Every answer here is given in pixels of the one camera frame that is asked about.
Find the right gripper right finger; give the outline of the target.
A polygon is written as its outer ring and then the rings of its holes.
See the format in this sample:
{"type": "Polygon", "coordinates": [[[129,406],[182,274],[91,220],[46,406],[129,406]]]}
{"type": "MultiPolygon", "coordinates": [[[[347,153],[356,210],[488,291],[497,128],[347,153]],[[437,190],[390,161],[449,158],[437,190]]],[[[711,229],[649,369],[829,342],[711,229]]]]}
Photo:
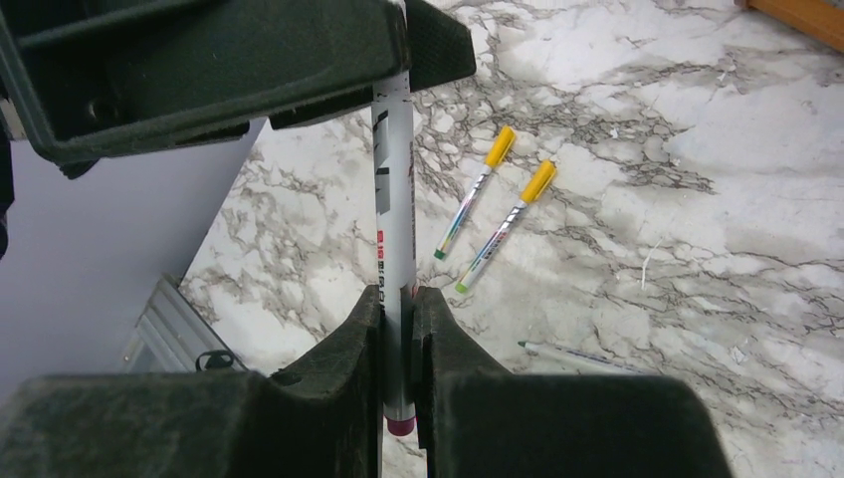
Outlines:
{"type": "Polygon", "coordinates": [[[414,299],[412,376],[432,477],[728,477],[710,415],[682,381],[648,374],[516,374],[414,299]]]}

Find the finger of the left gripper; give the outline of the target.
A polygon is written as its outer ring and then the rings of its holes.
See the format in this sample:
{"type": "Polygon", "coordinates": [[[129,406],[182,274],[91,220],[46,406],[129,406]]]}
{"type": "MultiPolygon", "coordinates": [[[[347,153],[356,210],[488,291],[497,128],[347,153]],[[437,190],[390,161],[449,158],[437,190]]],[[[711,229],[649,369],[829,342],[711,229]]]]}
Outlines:
{"type": "MultiPolygon", "coordinates": [[[[409,20],[410,91],[425,91],[476,74],[470,30],[449,14],[423,0],[405,2],[409,20]]],[[[334,96],[269,116],[273,129],[302,127],[333,120],[372,105],[372,88],[334,96]]]]}
{"type": "Polygon", "coordinates": [[[105,157],[311,124],[410,67],[402,1],[5,1],[1,76],[70,178],[105,157]]]}

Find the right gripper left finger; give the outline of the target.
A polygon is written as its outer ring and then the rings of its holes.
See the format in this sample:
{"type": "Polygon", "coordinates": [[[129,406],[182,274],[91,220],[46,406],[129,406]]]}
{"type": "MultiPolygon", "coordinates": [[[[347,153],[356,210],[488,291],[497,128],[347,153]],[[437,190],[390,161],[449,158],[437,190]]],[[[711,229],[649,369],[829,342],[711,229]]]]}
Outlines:
{"type": "Polygon", "coordinates": [[[378,291],[289,366],[59,375],[1,409],[5,477],[376,477],[378,291]]]}

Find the grey pen purple end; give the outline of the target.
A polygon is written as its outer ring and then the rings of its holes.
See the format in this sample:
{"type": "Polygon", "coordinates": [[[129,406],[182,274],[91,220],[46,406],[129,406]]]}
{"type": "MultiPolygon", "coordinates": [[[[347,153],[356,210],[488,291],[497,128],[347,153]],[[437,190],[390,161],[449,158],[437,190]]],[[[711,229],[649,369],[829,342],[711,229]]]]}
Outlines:
{"type": "Polygon", "coordinates": [[[410,75],[402,72],[376,83],[373,94],[383,415],[389,433],[406,436],[416,416],[409,371],[417,272],[410,75]]]}

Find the grey pen green end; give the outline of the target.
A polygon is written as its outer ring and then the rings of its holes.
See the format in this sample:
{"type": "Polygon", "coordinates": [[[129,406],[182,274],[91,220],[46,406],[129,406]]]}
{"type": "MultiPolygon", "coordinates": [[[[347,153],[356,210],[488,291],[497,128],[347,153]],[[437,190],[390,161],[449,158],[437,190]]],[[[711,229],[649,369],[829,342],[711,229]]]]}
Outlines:
{"type": "Polygon", "coordinates": [[[645,374],[645,371],[635,367],[564,347],[528,341],[518,341],[518,345],[529,354],[556,360],[563,368],[578,374],[645,374]]]}

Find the grey pen teal end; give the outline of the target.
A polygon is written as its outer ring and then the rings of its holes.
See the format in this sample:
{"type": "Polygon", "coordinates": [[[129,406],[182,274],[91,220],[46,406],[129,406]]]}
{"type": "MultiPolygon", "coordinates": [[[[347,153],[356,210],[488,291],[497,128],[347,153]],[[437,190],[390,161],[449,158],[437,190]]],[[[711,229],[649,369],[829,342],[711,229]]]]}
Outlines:
{"type": "Polygon", "coordinates": [[[464,274],[457,281],[455,290],[460,294],[467,293],[482,276],[485,268],[495,256],[499,247],[505,242],[519,219],[528,207],[534,204],[552,183],[557,173],[555,163],[546,159],[532,176],[530,182],[520,194],[519,201],[510,209],[509,213],[494,231],[492,236],[481,247],[467,267],[464,274]]]}

